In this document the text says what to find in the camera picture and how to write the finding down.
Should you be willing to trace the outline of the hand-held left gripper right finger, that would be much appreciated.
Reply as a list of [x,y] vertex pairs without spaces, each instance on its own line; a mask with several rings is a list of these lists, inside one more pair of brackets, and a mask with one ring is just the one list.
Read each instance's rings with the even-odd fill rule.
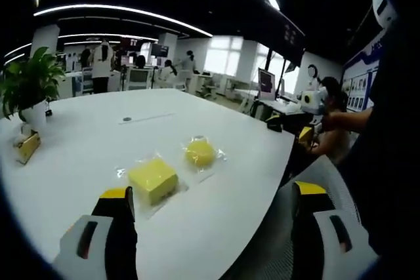
[[361,279],[376,263],[367,231],[324,188],[296,181],[292,201],[292,279]]

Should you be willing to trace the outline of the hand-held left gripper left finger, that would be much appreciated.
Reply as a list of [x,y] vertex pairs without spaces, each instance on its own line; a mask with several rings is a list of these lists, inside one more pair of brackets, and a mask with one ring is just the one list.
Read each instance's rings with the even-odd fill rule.
[[137,279],[133,188],[105,191],[60,239],[52,266],[63,279]]

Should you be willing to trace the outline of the person's right hand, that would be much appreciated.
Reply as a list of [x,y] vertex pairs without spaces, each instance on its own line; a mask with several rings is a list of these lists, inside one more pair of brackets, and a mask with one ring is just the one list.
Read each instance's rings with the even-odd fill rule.
[[332,111],[322,117],[322,128],[324,131],[331,131],[339,128],[339,118],[341,112]]

